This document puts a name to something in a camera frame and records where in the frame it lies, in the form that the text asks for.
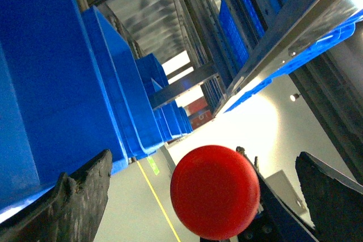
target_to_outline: gray floor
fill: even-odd
[[[162,152],[153,155],[160,170],[156,176],[146,159],[141,165],[181,242],[199,238],[178,220],[170,201],[170,170]],[[95,242],[177,241],[139,166],[131,164],[111,177],[109,201]]]

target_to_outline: metal shelving rack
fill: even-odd
[[[102,6],[107,0],[87,1]],[[247,48],[245,65],[238,67],[214,0],[174,0],[184,49],[195,71],[152,96],[154,109],[200,85],[216,116],[252,79],[266,78],[356,12],[348,0],[251,0],[261,22],[256,26],[244,0],[223,1]],[[141,49],[134,51],[137,57]]]

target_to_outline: blue crate with grid pattern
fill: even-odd
[[[226,112],[229,112],[236,108],[239,104],[243,103],[249,99],[252,95],[258,93],[263,88],[272,83],[273,79],[280,77],[282,75],[288,75],[299,67],[303,66],[316,56],[324,53],[338,43],[344,41],[345,39],[351,37],[355,31],[355,23],[363,20],[363,10],[351,16],[345,22],[341,23],[333,31],[319,39],[309,48],[304,50],[286,65],[272,73],[269,77],[264,79],[259,85],[257,85],[252,90],[245,92]]]
[[[242,0],[254,25],[255,25],[255,28],[257,30],[257,33],[259,34],[260,38],[264,36],[265,34],[265,30],[264,28],[262,27],[262,24],[260,22],[260,19],[258,18],[257,16],[257,12],[251,2],[251,0]]]
[[[249,54],[224,0],[222,0],[221,3],[220,23],[229,44],[232,47],[234,57],[239,65],[238,69],[241,69],[248,60]]]

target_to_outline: red object on shelf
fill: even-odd
[[[171,179],[171,202],[180,221],[196,235],[231,238],[253,221],[260,202],[256,172],[241,154],[222,146],[188,153]]]

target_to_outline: metal bolt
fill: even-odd
[[[266,226],[266,225],[264,225],[264,226],[262,227],[262,231],[263,231],[264,233],[271,233],[271,232],[272,232],[272,228],[271,228],[270,226]]]
[[[253,235],[253,233],[252,233],[252,232],[246,232],[246,233],[244,234],[244,238],[245,238],[246,240],[251,240],[252,238],[254,238],[254,235]]]

